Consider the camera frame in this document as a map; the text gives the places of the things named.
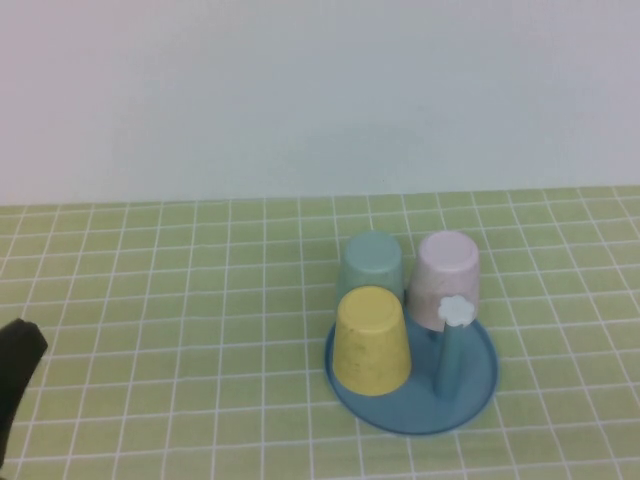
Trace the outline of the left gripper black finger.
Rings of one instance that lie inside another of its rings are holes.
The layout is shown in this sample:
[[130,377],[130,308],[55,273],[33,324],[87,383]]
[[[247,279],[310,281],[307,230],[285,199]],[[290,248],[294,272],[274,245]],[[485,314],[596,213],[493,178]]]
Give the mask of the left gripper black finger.
[[1,328],[1,399],[24,389],[30,378],[29,355],[24,351],[26,322],[15,319]]
[[47,348],[44,335],[33,322],[11,321],[1,328],[1,464],[20,402]]

